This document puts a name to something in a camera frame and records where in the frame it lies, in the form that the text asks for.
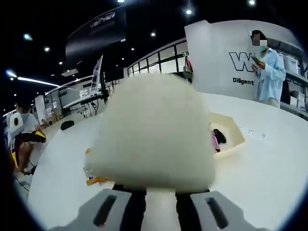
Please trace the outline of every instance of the wall logo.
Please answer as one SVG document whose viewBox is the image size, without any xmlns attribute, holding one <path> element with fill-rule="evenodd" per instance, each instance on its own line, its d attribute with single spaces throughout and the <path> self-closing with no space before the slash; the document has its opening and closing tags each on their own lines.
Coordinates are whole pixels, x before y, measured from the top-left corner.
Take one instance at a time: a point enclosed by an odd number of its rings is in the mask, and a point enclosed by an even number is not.
<svg viewBox="0 0 308 231">
<path fill-rule="evenodd" d="M 108 13 L 108 14 L 106 14 L 106 16 L 96 19 L 95 22 L 92 23 L 90 26 L 95 27 L 95 26 L 99 25 L 101 22 L 105 22 L 107 20 L 114 18 L 115 15 L 116 15 L 115 12 Z"/>
<path fill-rule="evenodd" d="M 237 71 L 244 71 L 247 72 L 254 72 L 251 67 L 250 59 L 251 59 L 251 53 L 247 54 L 246 52 L 229 52 L 229 55 L 231 57 L 231 60 L 233 62 L 234 68 Z M 241 85 L 247 84 L 247 85 L 253 85 L 254 82 L 250 80 L 245 80 L 241 78 L 233 78 L 233 83 L 239 83 Z"/>
<path fill-rule="evenodd" d="M 253 72 L 251 68 L 251 63 L 249 62 L 251 59 L 251 53 L 247 54 L 246 52 L 229 52 L 231 60 L 233 62 L 234 68 L 237 71 Z"/>
</svg>

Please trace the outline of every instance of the shelf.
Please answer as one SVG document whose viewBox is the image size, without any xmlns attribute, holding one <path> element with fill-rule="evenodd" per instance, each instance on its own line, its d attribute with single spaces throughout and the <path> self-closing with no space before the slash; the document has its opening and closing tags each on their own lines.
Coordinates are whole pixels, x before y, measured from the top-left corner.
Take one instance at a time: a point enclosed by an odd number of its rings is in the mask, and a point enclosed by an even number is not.
<svg viewBox="0 0 308 231">
<path fill-rule="evenodd" d="M 274 49 L 278 49 L 287 54 L 294 55 L 298 58 L 302 58 L 305 52 L 295 44 L 282 42 L 273 38 L 268 38 L 268 46 Z"/>
<path fill-rule="evenodd" d="M 308 113 L 303 112 L 302 110 L 300 110 L 297 107 L 291 106 L 291 105 L 286 104 L 284 102 L 280 102 L 280 108 L 285 110 L 285 111 L 287 111 L 287 112 L 290 112 L 290 113 L 292 113 L 292 114 L 294 114 L 296 116 L 298 114 L 303 115 L 304 117 L 306 117 L 305 120 L 308 120 Z"/>
<path fill-rule="evenodd" d="M 301 75 L 291 73 L 291 72 L 286 70 L 286 76 L 291 78 L 291 79 L 295 79 L 297 81 L 300 81 L 301 83 L 308 85 L 308 79 L 306 79 L 305 77 L 303 77 Z"/>
</svg>

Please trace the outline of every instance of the banner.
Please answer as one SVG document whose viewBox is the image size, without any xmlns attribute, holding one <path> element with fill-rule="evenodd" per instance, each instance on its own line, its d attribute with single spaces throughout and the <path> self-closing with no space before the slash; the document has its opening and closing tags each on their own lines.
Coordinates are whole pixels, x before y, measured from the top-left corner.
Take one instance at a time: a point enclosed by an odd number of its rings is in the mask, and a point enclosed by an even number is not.
<svg viewBox="0 0 308 231">
<path fill-rule="evenodd" d="M 258 79 L 251 68 L 250 32 L 261 30 L 267 38 L 300 47 L 288 29 L 260 21 L 235 20 L 185 27 L 189 59 L 199 92 L 254 100 Z"/>
<path fill-rule="evenodd" d="M 95 17 L 72 33 L 67 39 L 66 59 L 69 62 L 80 62 L 125 37 L 126 11 L 122 6 Z"/>
</svg>

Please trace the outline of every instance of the light blue shirt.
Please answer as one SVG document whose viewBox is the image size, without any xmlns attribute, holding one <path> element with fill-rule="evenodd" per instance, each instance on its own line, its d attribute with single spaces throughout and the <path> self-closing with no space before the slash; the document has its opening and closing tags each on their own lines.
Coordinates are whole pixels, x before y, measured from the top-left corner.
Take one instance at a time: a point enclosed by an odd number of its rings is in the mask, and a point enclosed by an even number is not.
<svg viewBox="0 0 308 231">
<path fill-rule="evenodd" d="M 265 58 L 265 69 L 258 69 L 259 78 L 256 99 L 263 101 L 274 98 L 280 105 L 282 82 L 285 80 L 283 59 L 272 48 L 269 48 Z"/>
</svg>

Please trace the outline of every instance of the pink object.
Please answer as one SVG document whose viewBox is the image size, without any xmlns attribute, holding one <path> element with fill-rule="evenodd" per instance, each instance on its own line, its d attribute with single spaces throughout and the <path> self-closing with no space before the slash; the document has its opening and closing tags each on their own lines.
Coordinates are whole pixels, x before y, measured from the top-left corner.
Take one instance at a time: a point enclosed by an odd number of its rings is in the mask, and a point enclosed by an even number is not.
<svg viewBox="0 0 308 231">
<path fill-rule="evenodd" d="M 214 145 L 214 147 L 215 147 L 215 150 L 216 150 L 217 152 L 220 152 L 220 147 L 219 147 L 219 144 L 218 144 L 218 142 L 217 142 L 216 136 L 215 136 L 215 134 L 214 134 L 213 131 L 212 131 L 212 138 L 213 138 L 213 145 Z"/>
</svg>

